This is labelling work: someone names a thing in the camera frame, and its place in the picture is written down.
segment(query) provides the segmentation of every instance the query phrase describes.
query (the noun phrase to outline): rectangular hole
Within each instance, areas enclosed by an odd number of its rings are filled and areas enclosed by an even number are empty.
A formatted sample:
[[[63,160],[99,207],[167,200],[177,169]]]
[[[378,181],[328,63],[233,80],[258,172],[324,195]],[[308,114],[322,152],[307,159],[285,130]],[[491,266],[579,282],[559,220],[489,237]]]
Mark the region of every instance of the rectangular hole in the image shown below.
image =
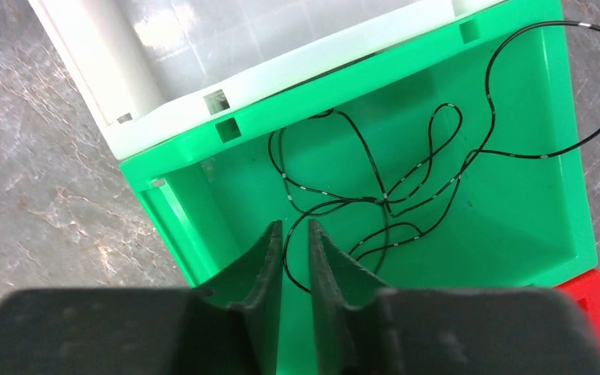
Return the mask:
[[[468,44],[471,41],[476,41],[480,38],[480,28],[474,20],[461,23],[459,25],[459,30],[461,31],[463,44]]]
[[[220,113],[223,110],[231,108],[229,106],[227,96],[222,90],[217,90],[212,94],[204,96],[203,100],[205,101],[205,106],[208,107],[208,112],[210,112],[211,115]]]
[[[217,129],[217,133],[220,134],[222,143],[227,143],[228,141],[234,140],[241,136],[238,123],[236,123],[236,120],[233,117],[216,123],[215,129]]]
[[[578,305],[584,310],[588,311],[588,300],[586,298],[581,298],[578,300]]]

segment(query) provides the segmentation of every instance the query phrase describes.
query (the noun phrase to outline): red plastic crate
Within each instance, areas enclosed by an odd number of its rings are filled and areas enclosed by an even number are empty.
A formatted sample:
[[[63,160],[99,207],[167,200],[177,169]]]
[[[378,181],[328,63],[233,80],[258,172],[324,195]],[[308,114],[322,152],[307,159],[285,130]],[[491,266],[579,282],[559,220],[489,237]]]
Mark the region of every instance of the red plastic crate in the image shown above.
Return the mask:
[[[566,292],[585,311],[600,340],[600,273],[597,270],[567,281],[557,287]]]

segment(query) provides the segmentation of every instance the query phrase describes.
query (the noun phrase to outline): green plastic crate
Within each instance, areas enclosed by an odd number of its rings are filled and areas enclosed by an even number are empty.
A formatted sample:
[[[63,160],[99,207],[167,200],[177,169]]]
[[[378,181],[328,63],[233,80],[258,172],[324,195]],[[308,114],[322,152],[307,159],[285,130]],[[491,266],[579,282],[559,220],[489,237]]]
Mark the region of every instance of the green plastic crate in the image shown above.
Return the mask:
[[[442,102],[458,105],[464,122],[435,159],[436,170],[414,202],[430,197],[458,171],[490,123],[484,71],[513,31],[562,19],[557,0],[509,0],[324,77],[180,134],[121,164],[191,285],[249,248],[273,220],[297,219],[267,156],[267,135],[284,134],[287,173],[303,184],[346,196],[380,195],[362,146],[340,116],[304,120],[337,107],[358,125],[388,188],[428,155],[427,123]],[[537,154],[577,140],[564,29],[533,30],[498,58],[491,76],[498,124],[488,148]],[[240,136],[224,142],[218,123],[235,119]],[[437,118],[436,142],[455,126]],[[404,191],[414,185],[408,181]],[[405,220],[427,228],[451,188]],[[293,190],[308,209],[325,197]],[[353,204],[320,218],[341,248],[382,227],[380,209]],[[291,271],[307,275],[307,224],[289,247]],[[394,230],[392,241],[414,233]],[[372,241],[382,245],[383,236]],[[363,263],[372,267],[377,256]],[[464,174],[455,203],[438,229],[393,248],[379,275],[399,287],[556,286],[596,266],[595,241],[580,153],[520,160],[480,155]],[[309,295],[284,280],[279,373],[315,373]]]

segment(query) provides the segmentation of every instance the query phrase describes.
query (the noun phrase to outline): black cable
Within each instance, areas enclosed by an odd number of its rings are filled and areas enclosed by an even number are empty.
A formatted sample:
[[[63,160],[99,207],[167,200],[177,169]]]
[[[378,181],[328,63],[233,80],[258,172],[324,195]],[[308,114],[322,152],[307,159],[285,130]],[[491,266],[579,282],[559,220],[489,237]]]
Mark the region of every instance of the black cable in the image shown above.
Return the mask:
[[[310,117],[310,119],[312,118],[322,118],[325,116],[329,116],[329,113],[327,115],[323,115],[321,117],[315,117],[312,116]],[[284,165],[284,153],[281,151],[282,150],[282,137],[284,135],[284,131],[286,130],[286,128],[282,128],[279,130],[279,134],[277,135],[277,150],[279,152],[279,169],[278,171],[280,172],[280,175],[286,176],[286,167]],[[274,132],[270,134],[270,137],[268,138],[268,156],[270,157],[270,161],[273,163],[273,165],[276,165],[275,163],[275,159],[273,157],[273,151],[271,148],[272,145],[272,138],[273,138]],[[288,198],[288,202],[291,203],[291,207],[293,207],[293,209],[295,209],[296,211],[298,211],[299,213],[305,213],[304,210],[300,209],[296,204],[295,201],[293,200],[293,196],[291,195],[291,189],[288,187],[288,182],[289,180],[291,180],[290,178],[282,178],[282,180],[284,180],[284,190],[286,190],[286,196]],[[319,212],[319,213],[313,213],[311,216],[312,217],[318,217],[318,216],[325,216],[325,215],[329,215],[341,208],[343,208],[344,205],[338,205],[337,207],[334,207],[332,209],[327,210],[326,212]]]
[[[307,217],[310,216],[312,214],[312,212],[316,211],[317,209],[322,209],[323,207],[327,207],[329,205],[350,205],[352,203],[373,203],[376,205],[380,205],[383,206],[383,202],[379,199],[376,199],[374,197],[364,197],[364,198],[355,198],[355,199],[335,199],[333,201],[329,201],[329,202],[323,202],[320,203],[318,205],[313,206],[311,209],[308,209],[305,213],[303,213],[302,215],[300,215],[299,218],[297,218],[297,220],[293,223],[293,225],[291,225],[291,229],[288,230],[288,233],[286,234],[286,238],[284,239],[284,247],[282,249],[282,266],[284,267],[284,272],[286,272],[289,280],[291,280],[291,282],[293,284],[295,284],[295,286],[297,286],[298,288],[302,289],[303,291],[306,291],[307,293],[311,293],[312,291],[310,291],[307,287],[305,287],[304,285],[300,284],[299,281],[297,281],[295,279],[295,277],[293,277],[291,275],[291,271],[288,269],[288,243],[291,240],[291,235],[293,234],[293,232],[295,231],[295,228]]]
[[[484,147],[486,146],[486,144],[488,143],[489,139],[491,138],[491,135],[493,134],[494,128],[495,128],[495,121],[496,121],[496,115],[495,115],[495,105],[493,103],[493,100],[491,99],[491,69],[495,63],[495,60],[498,58],[498,56],[500,55],[500,52],[514,39],[516,39],[517,37],[519,37],[521,34],[524,34],[530,30],[533,29],[537,29],[539,27],[554,27],[554,26],[563,26],[563,27],[585,27],[591,30],[595,30],[600,32],[600,26],[597,25],[590,25],[588,23],[580,23],[580,22],[575,22],[575,21],[546,21],[546,22],[540,22],[540,23],[535,23],[532,24],[530,26],[524,27],[520,30],[518,30],[517,32],[515,32],[514,34],[510,35],[507,39],[505,39],[505,41],[502,42],[502,44],[498,47],[498,49],[495,50],[493,56],[491,57],[491,59],[489,60],[488,66],[487,66],[487,70],[486,70],[486,74],[485,74],[485,80],[484,80],[484,90],[487,96],[487,101],[489,103],[489,106],[491,108],[491,125],[489,128],[489,131],[486,135],[486,137],[484,138],[484,140],[482,141],[481,145],[479,148],[476,148],[474,150],[471,150],[468,155],[466,156],[463,165],[461,167],[461,170],[447,183],[445,184],[443,187],[441,187],[434,195],[433,197],[426,199],[416,205],[413,205],[407,209],[402,210],[401,212],[399,212],[396,215],[403,215],[404,213],[407,213],[408,211],[411,211],[417,207],[420,207],[430,201],[432,201],[433,199],[435,199],[440,193],[442,193],[447,186],[449,186],[450,184],[452,184],[455,180],[457,181],[456,184],[456,188],[454,190],[454,192],[452,193],[452,197],[450,198],[450,203],[448,204],[448,208],[449,206],[452,204],[452,200],[456,194],[456,190],[458,189],[458,186],[460,184],[461,181],[461,176],[463,175],[463,173],[466,171],[466,169],[472,164],[472,162],[475,160],[475,158],[479,155],[479,154],[494,154],[494,155],[502,155],[502,156],[507,156],[507,157],[511,157],[511,158],[516,158],[516,159],[550,159],[550,158],[555,158],[561,155],[566,154],[567,152],[571,152],[585,144],[587,144],[589,141],[595,139],[598,135],[600,135],[600,127],[595,130],[592,134],[588,135],[586,138],[584,138],[581,141],[578,141],[577,143],[562,148],[558,151],[554,151],[554,152],[547,152],[545,154],[539,154],[539,155],[527,155],[527,154],[515,154],[515,153],[511,153],[511,152],[504,152],[504,151],[499,151],[499,150],[487,150],[484,149]],[[446,212],[444,212],[443,216],[439,219],[439,221],[442,221],[442,219],[444,219]],[[429,230],[427,230],[424,234],[420,235],[420,237],[423,237],[427,232],[429,232],[430,230],[433,230],[435,228],[435,225],[430,228]],[[407,241],[402,241],[399,242],[399,245],[403,245],[406,243],[409,243],[411,241],[415,241],[417,238],[414,237],[410,240]],[[369,255],[369,254],[373,254],[375,252],[379,252],[381,251],[381,248],[375,248],[373,250],[369,250],[368,252],[364,252],[363,254],[361,254],[356,260],[360,260],[362,259],[362,257],[364,257],[365,255]]]
[[[315,193],[319,193],[319,194],[323,194],[323,195],[329,195],[329,196],[333,196],[335,198],[337,198],[334,201],[329,201],[329,202],[324,202],[321,203],[319,205],[316,205],[314,207],[312,207],[311,209],[309,209],[309,211],[303,213],[298,220],[296,220],[296,222],[294,223],[294,225],[291,227],[291,229],[288,232],[287,235],[287,239],[284,242],[284,252],[283,252],[283,263],[284,263],[284,270],[286,272],[286,274],[288,275],[288,277],[291,279],[291,281],[297,285],[299,288],[301,288],[304,291],[310,292],[310,290],[304,286],[302,286],[299,282],[297,282],[297,280],[295,278],[293,278],[293,276],[291,275],[289,269],[288,269],[288,262],[287,262],[287,254],[288,254],[288,242],[290,240],[291,234],[293,232],[293,230],[298,226],[298,224],[305,219],[307,216],[312,215],[312,213],[314,211],[316,211],[317,209],[323,208],[325,206],[328,205],[335,205],[335,204],[339,204],[340,206],[338,206],[336,209],[340,209],[345,207],[346,205],[349,205],[351,203],[354,202],[368,202],[368,203],[375,203],[377,205],[380,205],[381,207],[383,207],[384,210],[384,228],[374,232],[373,234],[365,237],[362,241],[360,241],[354,248],[352,248],[352,250],[349,252],[349,254],[353,254],[353,252],[360,246],[362,245],[364,242],[368,241],[371,238],[376,237],[378,234],[380,233],[385,233],[385,245],[383,247],[379,247],[379,248],[374,248],[371,250],[368,250],[362,254],[360,254],[356,260],[360,261],[363,257],[373,254],[375,252],[383,252],[379,262],[375,268],[375,272],[377,272],[380,269],[380,266],[382,265],[382,262],[384,260],[385,254],[387,249],[390,247],[390,245],[388,244],[389,241],[389,230],[392,227],[398,227],[401,225],[408,225],[413,227],[418,235],[408,239],[408,240],[404,240],[404,241],[400,241],[397,242],[395,244],[392,244],[391,247],[395,247],[395,246],[399,246],[399,245],[404,245],[407,244],[409,242],[412,241],[416,241],[424,236],[426,236],[427,234],[429,234],[431,231],[433,231],[436,227],[438,227],[438,225],[440,225],[440,223],[443,221],[443,219],[447,216],[449,209],[452,206],[452,203],[454,202],[455,196],[457,191],[459,190],[459,186],[461,184],[461,177],[462,175],[466,172],[466,170],[468,169],[468,167],[470,165],[472,165],[473,161],[475,160],[476,157],[478,157],[479,154],[481,153],[487,153],[487,154],[494,154],[494,155],[503,155],[503,156],[507,156],[507,157],[513,157],[513,158],[517,158],[517,159],[548,159],[548,158],[553,158],[553,157],[557,157],[560,155],[564,155],[567,152],[573,151],[576,148],[579,148],[582,145],[585,145],[586,143],[588,143],[589,141],[591,141],[592,139],[596,138],[598,135],[600,135],[600,127],[592,134],[588,135],[586,138],[584,138],[581,141],[578,141],[577,143],[575,143],[574,145],[571,145],[569,147],[563,148],[561,150],[555,151],[555,152],[549,152],[546,154],[540,154],[540,155],[526,155],[526,154],[512,154],[511,152],[503,152],[503,151],[499,151],[499,150],[490,150],[490,149],[484,149],[484,147],[486,147],[486,144],[489,142],[491,135],[494,132],[495,129],[495,122],[496,122],[496,112],[495,112],[495,104],[493,103],[493,100],[491,99],[491,70],[493,65],[495,64],[496,59],[498,58],[498,56],[500,55],[500,53],[502,52],[502,50],[511,42],[513,41],[515,38],[517,38],[518,36],[520,36],[521,34],[524,34],[530,30],[536,29],[536,28],[540,28],[540,27],[554,27],[554,26],[564,26],[564,27],[586,27],[588,29],[591,30],[595,30],[600,32],[600,26],[596,26],[596,25],[590,25],[587,23],[578,23],[578,22],[574,22],[574,21],[547,21],[547,22],[540,22],[540,23],[535,23],[532,24],[530,26],[524,27],[520,30],[518,30],[517,32],[515,32],[514,34],[512,34],[511,36],[509,36],[507,39],[505,39],[505,41],[502,42],[502,44],[500,44],[500,46],[495,50],[493,56],[491,57],[491,59],[489,60],[489,63],[487,65],[487,69],[486,69],[486,73],[485,73],[485,77],[484,77],[484,93],[486,94],[487,97],[487,102],[489,104],[490,110],[491,110],[491,125],[489,127],[489,130],[486,134],[486,136],[484,137],[484,140],[481,142],[480,146],[474,150],[471,150],[468,155],[466,156],[466,158],[463,161],[462,167],[459,170],[459,172],[448,182],[446,183],[443,187],[441,187],[440,189],[438,189],[438,191],[431,197],[428,199],[425,199],[424,201],[421,201],[418,204],[415,204],[411,207],[408,207],[407,209],[403,209],[401,212],[398,213],[392,213],[391,212],[391,208],[390,208],[390,204],[395,204],[395,203],[399,203],[399,202],[403,202],[405,201],[407,198],[409,198],[410,196],[413,196],[415,194],[415,192],[417,192],[417,190],[419,190],[419,188],[421,188],[421,186],[428,180],[430,172],[431,172],[431,167],[433,165],[433,157],[436,156],[436,154],[438,154],[456,135],[456,133],[459,131],[460,127],[461,127],[461,123],[463,121],[463,114],[461,113],[461,111],[458,109],[458,107],[456,107],[455,105],[450,105],[450,104],[444,104],[439,106],[435,111],[433,116],[431,117],[431,121],[429,124],[429,149],[430,149],[430,154],[429,156],[423,160],[419,165],[417,165],[416,167],[412,168],[404,177],[402,177],[402,179],[400,179],[397,184],[394,185],[394,187],[389,191],[389,194],[391,194],[398,186],[400,186],[400,184],[407,178],[409,177],[411,174],[413,174],[415,171],[417,171],[424,163],[429,162],[429,167],[428,167],[428,171],[427,174],[425,175],[424,179],[422,182],[420,182],[420,184],[412,190],[412,192],[405,198],[396,200],[396,201],[390,201],[388,199],[388,194],[386,194],[385,189],[384,189],[384,185],[382,183],[382,179],[380,178],[380,174],[378,173],[378,170],[376,168],[375,162],[373,161],[373,157],[369,151],[368,146],[366,145],[366,142],[364,140],[364,138],[362,137],[362,135],[359,133],[359,131],[357,130],[357,127],[355,126],[355,124],[352,122],[352,120],[350,120],[350,117],[348,117],[347,115],[345,115],[345,113],[339,112],[339,111],[334,111],[334,110],[329,110],[326,111],[322,114],[319,115],[315,115],[312,116],[310,118],[322,118],[325,116],[329,116],[331,113],[339,113],[340,115],[342,115],[350,124],[351,126],[354,128],[355,132],[358,134],[360,141],[363,143],[363,146],[367,152],[367,155],[370,159],[370,162],[372,163],[372,167],[374,170],[374,174],[377,177],[377,182],[379,183],[381,192],[384,196],[384,199],[382,201],[377,200],[373,197],[365,197],[365,198],[344,198],[344,197],[340,197],[338,195],[332,195],[331,193],[328,193],[326,191],[320,191],[317,189],[312,189],[312,192]],[[457,130],[455,131],[455,133],[441,146],[439,147],[435,152],[433,152],[433,140],[431,137],[431,124],[433,122],[434,117],[436,116],[437,112],[443,108],[444,106],[451,106],[452,108],[454,108],[457,113],[459,114],[459,125],[457,126]],[[275,168],[277,169],[277,171],[282,175],[282,177],[284,178],[284,180],[289,180],[292,184],[295,184],[296,186],[298,186],[299,188],[302,188],[301,185],[295,183],[293,180],[290,180],[285,173],[283,172],[283,169],[281,170],[276,163],[274,162],[274,157],[272,156],[272,150],[271,150],[271,142],[272,142],[272,134],[270,135],[269,141],[268,141],[268,151],[269,151],[269,155],[270,155],[270,159],[273,162]],[[447,206],[445,207],[444,212],[442,213],[441,217],[438,219],[438,221],[431,226],[428,230],[425,230],[424,232],[422,232],[422,230],[420,230],[417,226],[415,226],[414,224],[411,223],[396,223],[396,224],[392,224],[392,225],[388,225],[388,216],[387,213],[385,212],[385,210],[387,210],[390,214],[391,217],[400,217],[401,215],[404,215],[405,213],[416,209],[428,202],[431,202],[432,200],[434,200],[437,196],[439,196],[443,191],[445,191],[447,189],[448,186],[450,186],[451,184],[453,184],[454,182],[456,182],[455,184],[455,188],[454,191],[452,192],[452,196],[450,197]]]

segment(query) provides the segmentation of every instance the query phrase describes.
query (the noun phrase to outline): white plastic crate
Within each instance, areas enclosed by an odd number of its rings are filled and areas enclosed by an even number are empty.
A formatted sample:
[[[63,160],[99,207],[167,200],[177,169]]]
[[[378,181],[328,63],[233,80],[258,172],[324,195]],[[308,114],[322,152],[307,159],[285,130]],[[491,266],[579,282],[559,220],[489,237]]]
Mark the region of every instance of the white plastic crate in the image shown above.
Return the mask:
[[[502,0],[30,0],[114,156]]]

